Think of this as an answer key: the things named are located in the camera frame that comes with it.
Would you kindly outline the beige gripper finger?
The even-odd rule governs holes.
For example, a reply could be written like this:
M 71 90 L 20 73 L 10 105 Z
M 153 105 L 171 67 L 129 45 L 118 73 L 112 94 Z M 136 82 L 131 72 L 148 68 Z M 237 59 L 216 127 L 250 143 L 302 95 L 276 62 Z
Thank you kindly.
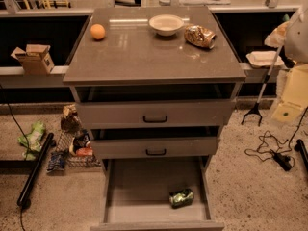
M 308 64 L 281 70 L 277 77 L 277 98 L 271 107 L 271 118 L 291 122 L 308 107 Z
M 278 27 L 276 27 L 269 35 L 267 35 L 264 44 L 274 48 L 283 46 L 288 24 L 289 22 L 283 22 Z

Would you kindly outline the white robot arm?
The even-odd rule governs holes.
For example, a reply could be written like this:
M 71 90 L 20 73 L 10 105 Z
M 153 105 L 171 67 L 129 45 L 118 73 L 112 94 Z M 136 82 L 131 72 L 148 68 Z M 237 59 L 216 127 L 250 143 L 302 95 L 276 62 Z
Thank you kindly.
M 292 17 L 275 28 L 265 45 L 283 46 L 287 58 L 295 61 L 286 74 L 271 117 L 280 122 L 295 120 L 308 107 L 308 6 L 302 5 Z

